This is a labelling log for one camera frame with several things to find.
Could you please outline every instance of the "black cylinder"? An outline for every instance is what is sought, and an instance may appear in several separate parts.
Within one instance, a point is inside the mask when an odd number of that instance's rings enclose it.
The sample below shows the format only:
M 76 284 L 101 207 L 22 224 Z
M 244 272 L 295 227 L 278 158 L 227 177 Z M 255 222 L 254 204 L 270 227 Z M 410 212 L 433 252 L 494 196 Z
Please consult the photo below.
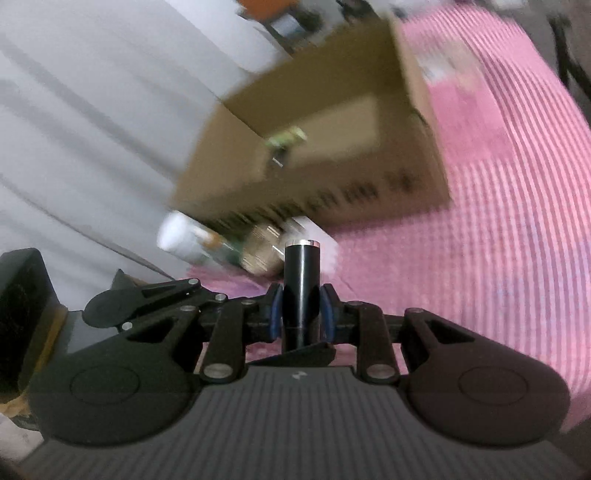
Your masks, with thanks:
M 319 341 L 320 244 L 291 241 L 285 246 L 282 350 Z

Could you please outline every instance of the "white curtain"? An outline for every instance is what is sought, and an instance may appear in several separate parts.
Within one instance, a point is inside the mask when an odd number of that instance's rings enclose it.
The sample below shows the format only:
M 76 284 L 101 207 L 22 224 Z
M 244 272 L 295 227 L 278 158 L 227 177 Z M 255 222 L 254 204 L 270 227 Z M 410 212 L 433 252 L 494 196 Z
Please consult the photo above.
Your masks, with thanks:
M 175 8 L 0 0 L 0 252 L 38 248 L 70 309 L 117 268 L 187 268 L 155 235 L 216 97 L 249 73 Z

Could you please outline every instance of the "white container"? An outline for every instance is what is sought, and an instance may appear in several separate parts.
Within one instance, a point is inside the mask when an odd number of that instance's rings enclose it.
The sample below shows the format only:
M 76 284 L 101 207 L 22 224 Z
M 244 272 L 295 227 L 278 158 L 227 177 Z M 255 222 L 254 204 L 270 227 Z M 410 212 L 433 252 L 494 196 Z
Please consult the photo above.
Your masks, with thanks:
M 219 233 L 181 212 L 170 212 L 158 231 L 159 248 L 191 264 L 229 261 L 235 250 Z

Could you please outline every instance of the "small green object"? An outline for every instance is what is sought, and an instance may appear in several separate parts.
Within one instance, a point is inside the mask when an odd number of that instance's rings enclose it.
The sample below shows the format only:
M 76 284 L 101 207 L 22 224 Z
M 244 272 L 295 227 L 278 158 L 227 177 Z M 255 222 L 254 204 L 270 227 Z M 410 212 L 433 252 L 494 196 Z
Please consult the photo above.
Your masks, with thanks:
M 308 139 L 300 127 L 291 127 L 269 138 L 265 145 L 270 148 L 290 148 Z

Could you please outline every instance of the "ribbed gray surface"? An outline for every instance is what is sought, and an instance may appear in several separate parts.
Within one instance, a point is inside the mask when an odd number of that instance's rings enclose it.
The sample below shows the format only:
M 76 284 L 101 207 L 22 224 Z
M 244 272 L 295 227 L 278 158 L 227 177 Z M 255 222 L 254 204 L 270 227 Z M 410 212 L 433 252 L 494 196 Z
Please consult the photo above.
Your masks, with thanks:
M 49 441 L 22 468 L 31 480 L 568 480 L 582 473 L 549 442 L 486 450 L 445 439 L 394 389 L 364 384 L 346 367 L 253 367 L 232 385 L 205 389 L 182 421 L 145 442 L 93 450 Z

